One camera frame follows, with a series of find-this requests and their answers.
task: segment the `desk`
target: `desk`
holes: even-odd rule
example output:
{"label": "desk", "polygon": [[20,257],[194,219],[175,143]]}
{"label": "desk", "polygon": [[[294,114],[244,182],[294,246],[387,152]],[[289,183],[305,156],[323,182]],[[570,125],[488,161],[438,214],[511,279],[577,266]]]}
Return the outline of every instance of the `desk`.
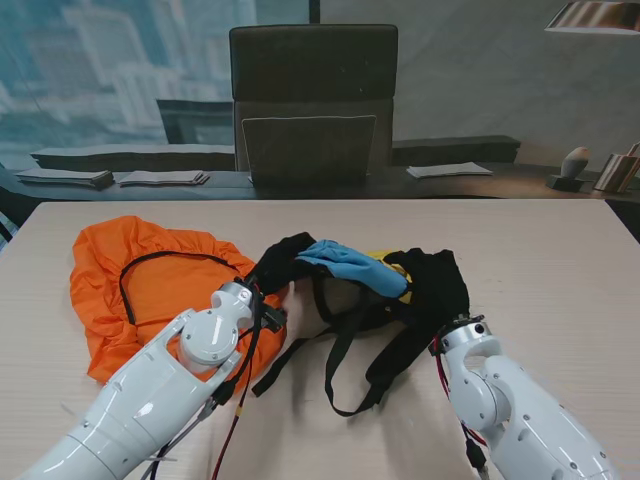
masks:
{"label": "desk", "polygon": [[[254,259],[302,230],[363,251],[452,249],[472,313],[487,316],[510,356],[573,410],[624,479],[640,478],[640,247],[597,200],[44,204],[0,255],[3,478],[14,478],[75,422],[61,401],[82,412],[98,392],[85,375],[83,328],[69,300],[71,245],[82,228],[125,214],[209,230]],[[288,341],[304,328],[301,310],[292,307]],[[357,405],[365,369],[391,333],[354,342],[334,379],[338,406]],[[348,421],[331,410],[323,389],[330,344],[305,347],[269,392],[248,398],[221,478],[474,478],[429,355],[381,408]],[[207,479],[233,409],[216,411],[187,437],[161,478]]]}
{"label": "desk", "polygon": [[[640,190],[624,194],[591,192],[586,183],[583,192],[568,193],[545,186],[548,175],[559,173],[556,167],[480,163],[494,172],[493,176],[438,177],[417,180],[406,167],[390,167],[372,173],[362,186],[255,189],[247,172],[209,172],[211,178],[194,187],[120,187],[112,185],[102,191],[62,185],[23,184],[0,169],[0,187],[13,193],[45,200],[258,200],[258,199],[359,199],[359,198],[605,198],[640,202]],[[116,179],[127,173],[114,173]],[[596,172],[584,172],[581,178],[595,181]]]}

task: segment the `red wire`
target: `red wire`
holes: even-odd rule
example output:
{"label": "red wire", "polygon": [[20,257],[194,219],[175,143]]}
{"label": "red wire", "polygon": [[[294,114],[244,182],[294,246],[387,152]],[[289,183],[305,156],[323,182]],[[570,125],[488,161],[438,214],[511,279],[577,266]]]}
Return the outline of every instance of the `red wire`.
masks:
{"label": "red wire", "polygon": [[238,407],[236,408],[236,414],[233,417],[233,422],[231,423],[231,428],[229,429],[227,438],[224,441],[222,450],[220,450],[220,455],[218,456],[218,461],[216,462],[216,468],[213,470],[213,475],[211,476],[211,480],[218,479],[218,473],[220,473],[220,467],[222,466],[222,459],[224,458],[224,454],[227,452],[227,447],[229,446],[229,442],[231,441],[231,436],[233,435],[233,431],[236,429],[238,420],[240,420],[240,415],[242,414],[242,407],[244,406],[244,399],[247,397],[247,391],[249,390],[249,382],[251,381],[252,364],[253,364],[253,359],[249,360],[249,374],[247,375],[247,384],[244,386],[244,390],[242,391],[242,396],[240,397],[240,401],[238,402]]}
{"label": "red wire", "polygon": [[[440,358],[440,353],[438,352],[438,336],[436,335],[433,338],[433,351],[436,352],[436,366],[438,367],[438,377],[440,377],[440,383],[442,384],[442,389],[444,390],[444,393],[447,395],[447,398],[449,398],[449,381],[447,380],[447,375],[444,372],[444,367],[442,366],[442,359]],[[473,439],[478,442],[480,445],[484,445],[485,447],[487,446],[487,442],[484,441],[484,439],[478,435],[474,430],[471,430],[470,428],[466,427],[463,424],[463,429],[466,429],[466,431],[469,433],[469,435],[471,435],[473,437]]]}

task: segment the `orange bag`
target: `orange bag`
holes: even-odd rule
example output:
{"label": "orange bag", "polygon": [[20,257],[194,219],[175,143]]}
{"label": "orange bag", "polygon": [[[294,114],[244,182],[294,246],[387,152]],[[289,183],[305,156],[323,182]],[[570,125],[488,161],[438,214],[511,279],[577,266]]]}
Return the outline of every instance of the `orange bag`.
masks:
{"label": "orange bag", "polygon": [[[85,325],[91,355],[88,374],[106,383],[179,313],[211,306],[211,294],[254,263],[230,242],[192,230],[166,230],[138,217],[120,217],[85,228],[73,246],[71,303]],[[279,307],[275,295],[267,303]],[[252,360],[258,376],[276,357],[285,329],[260,334]],[[177,338],[169,352],[177,355]],[[251,335],[238,350],[246,353]],[[245,371],[236,386],[242,388]]]}

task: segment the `white robotic arm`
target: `white robotic arm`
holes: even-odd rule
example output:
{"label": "white robotic arm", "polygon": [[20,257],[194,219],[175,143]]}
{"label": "white robotic arm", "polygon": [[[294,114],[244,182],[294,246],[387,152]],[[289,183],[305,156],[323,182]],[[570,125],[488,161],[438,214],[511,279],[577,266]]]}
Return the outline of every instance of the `white robotic arm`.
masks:
{"label": "white robotic arm", "polygon": [[[507,480],[619,480],[591,434],[513,360],[486,323],[464,321],[440,337],[449,398],[458,418],[478,431]],[[478,369],[465,359],[486,357]]]}
{"label": "white robotic arm", "polygon": [[[212,295],[210,309],[178,315],[114,374],[67,436],[17,480],[122,480],[169,445],[201,407],[191,425],[206,418],[215,408],[212,394],[240,362],[238,332],[254,324],[253,295],[240,283],[228,283]],[[176,360],[167,344],[178,335]],[[456,322],[438,341],[456,414],[484,437],[505,479],[620,479],[602,447],[503,355],[484,322]],[[470,370],[470,356],[486,361]],[[206,382],[194,376],[214,368]]]}
{"label": "white robotic arm", "polygon": [[[233,372],[252,292],[228,283],[187,310],[118,370],[78,425],[17,480],[122,480],[174,438]],[[167,343],[180,335],[179,361]],[[206,382],[193,374],[217,368]]]}

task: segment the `light blue glove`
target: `light blue glove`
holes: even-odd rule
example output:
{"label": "light blue glove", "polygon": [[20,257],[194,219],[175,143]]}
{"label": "light blue glove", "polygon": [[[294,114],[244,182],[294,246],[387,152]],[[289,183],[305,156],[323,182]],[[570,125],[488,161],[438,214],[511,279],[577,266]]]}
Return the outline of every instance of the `light blue glove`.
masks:
{"label": "light blue glove", "polygon": [[333,240],[314,243],[296,259],[324,265],[334,277],[363,283],[383,297],[398,298],[407,289],[407,280],[395,270]]}

